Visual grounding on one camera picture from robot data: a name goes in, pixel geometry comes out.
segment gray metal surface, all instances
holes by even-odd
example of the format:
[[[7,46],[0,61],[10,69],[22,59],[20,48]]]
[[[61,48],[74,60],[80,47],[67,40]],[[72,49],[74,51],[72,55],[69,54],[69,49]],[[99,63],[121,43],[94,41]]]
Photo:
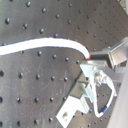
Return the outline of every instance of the gray metal surface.
[[[122,86],[118,95],[117,102],[115,104],[114,110],[112,112],[111,120],[108,123],[107,128],[127,128],[128,122],[127,122],[127,95],[128,95],[128,87],[127,87],[127,76],[128,76],[128,65],[126,66],[126,72],[125,76],[122,82]]]
[[[116,0],[0,1],[0,45],[55,37],[78,41],[95,51],[127,35],[128,17]],[[0,127],[61,128],[55,114],[80,73],[82,59],[81,53],[61,48],[0,57]],[[97,92],[100,110],[110,90],[104,85]],[[88,101],[90,113],[77,112],[68,127],[105,128],[115,100],[100,119]]]

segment white wire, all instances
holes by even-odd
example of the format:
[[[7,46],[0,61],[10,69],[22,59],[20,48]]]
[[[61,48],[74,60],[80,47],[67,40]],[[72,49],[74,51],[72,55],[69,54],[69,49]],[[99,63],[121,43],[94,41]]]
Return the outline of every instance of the white wire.
[[[101,117],[103,115],[103,112],[99,113],[98,112],[98,106],[97,106],[97,93],[96,93],[96,85],[94,83],[94,77],[90,77],[90,83],[92,85],[92,91],[94,94],[94,102],[93,102],[93,107],[94,107],[94,113],[96,117]]]
[[[114,84],[113,84],[112,80],[109,77],[106,78],[106,83],[110,87],[110,89],[112,90],[111,96],[110,96],[109,101],[106,105],[109,108],[110,104],[112,103],[113,97],[115,95],[115,88],[114,88]]]
[[[85,58],[90,57],[88,50],[80,43],[71,40],[55,39],[55,38],[33,39],[29,41],[23,41],[15,44],[1,46],[0,55],[6,55],[10,53],[15,53],[15,52],[24,51],[33,48],[39,48],[39,47],[72,48],[81,52]]]

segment metal clamp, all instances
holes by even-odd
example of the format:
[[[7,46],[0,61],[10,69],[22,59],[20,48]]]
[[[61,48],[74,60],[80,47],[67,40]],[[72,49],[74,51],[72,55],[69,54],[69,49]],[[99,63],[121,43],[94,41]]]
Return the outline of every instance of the metal clamp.
[[[79,79],[69,93],[67,100],[56,114],[56,118],[63,128],[66,128],[69,125],[76,111],[85,114],[89,112],[90,108],[85,97],[89,98],[91,103],[94,101],[94,95],[89,81],[87,81],[84,74],[81,73]]]

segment metal bracket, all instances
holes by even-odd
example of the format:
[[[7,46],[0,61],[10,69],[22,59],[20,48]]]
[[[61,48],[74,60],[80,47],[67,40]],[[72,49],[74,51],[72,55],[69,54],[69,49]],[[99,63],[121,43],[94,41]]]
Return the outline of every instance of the metal bracket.
[[[84,60],[80,64],[80,67],[84,75],[86,75],[86,77],[92,77],[95,76],[96,73],[99,73],[102,75],[109,76],[113,81],[122,81],[123,79],[123,73],[120,72],[115,73],[107,66],[107,63],[104,60],[89,60],[89,61]],[[115,87],[113,87],[113,89],[115,92],[114,96],[117,96]]]
[[[79,79],[69,93],[67,100],[56,114],[56,118],[63,128],[69,125],[76,111],[81,111],[85,114],[89,112],[90,108],[85,97],[89,98],[91,103],[94,101],[94,95],[89,81],[87,81],[84,74],[81,73]]]

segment metal plate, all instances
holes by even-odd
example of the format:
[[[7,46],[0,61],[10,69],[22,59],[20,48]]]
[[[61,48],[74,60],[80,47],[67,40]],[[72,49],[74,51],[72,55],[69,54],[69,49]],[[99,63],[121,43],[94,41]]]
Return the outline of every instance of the metal plate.
[[[128,36],[128,17],[116,0],[29,2],[0,1],[0,45],[55,37],[78,41],[89,51],[95,51]],[[40,48],[1,56],[0,70],[4,71],[4,76],[0,77],[1,127],[61,128],[55,114],[80,73],[82,59],[81,53],[62,48]],[[100,109],[107,103],[110,90],[102,86],[97,91]],[[93,106],[88,103],[92,111],[87,115],[77,112],[69,128],[105,128],[114,102],[115,99],[101,121],[94,116]]]

